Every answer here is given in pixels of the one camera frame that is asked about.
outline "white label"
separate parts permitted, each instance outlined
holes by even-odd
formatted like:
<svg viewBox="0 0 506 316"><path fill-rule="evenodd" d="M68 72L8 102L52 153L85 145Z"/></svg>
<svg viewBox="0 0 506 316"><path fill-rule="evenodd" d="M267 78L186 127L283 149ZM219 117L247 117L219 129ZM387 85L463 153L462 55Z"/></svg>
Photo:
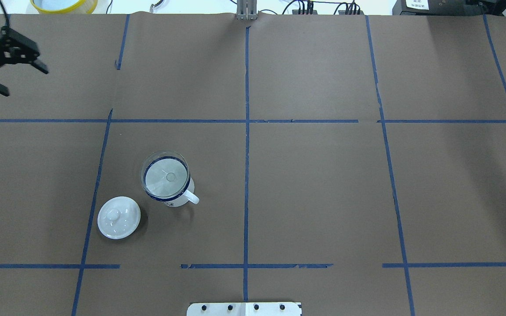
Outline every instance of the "white label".
<svg viewBox="0 0 506 316"><path fill-rule="evenodd" d="M409 8L417 10L428 10L428 0L405 0Z"/></svg>

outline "mug handle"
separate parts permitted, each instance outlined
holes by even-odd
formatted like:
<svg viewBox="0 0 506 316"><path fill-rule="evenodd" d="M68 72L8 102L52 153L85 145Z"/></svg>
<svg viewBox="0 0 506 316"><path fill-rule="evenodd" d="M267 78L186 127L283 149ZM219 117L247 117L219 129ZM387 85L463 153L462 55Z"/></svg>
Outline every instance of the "mug handle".
<svg viewBox="0 0 506 316"><path fill-rule="evenodd" d="M200 202L199 197L195 196L189 190L185 190L185 192L183 193L183 196L185 196L185 198L187 198L190 202L192 202L194 204L198 204Z"/></svg>

